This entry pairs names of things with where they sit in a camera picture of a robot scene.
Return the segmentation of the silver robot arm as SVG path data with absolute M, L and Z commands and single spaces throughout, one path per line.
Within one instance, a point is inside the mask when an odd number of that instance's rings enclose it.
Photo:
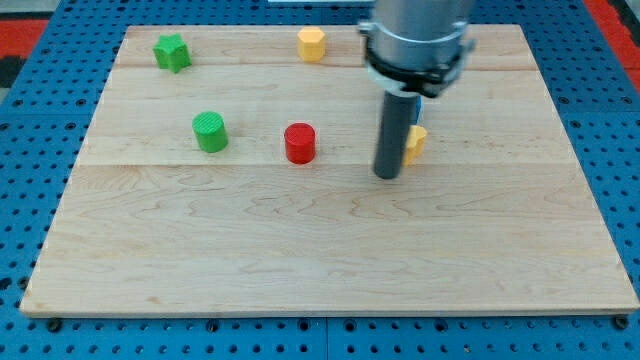
M 398 97 L 436 98 L 464 70 L 472 0 L 376 0 L 358 24 L 373 81 Z

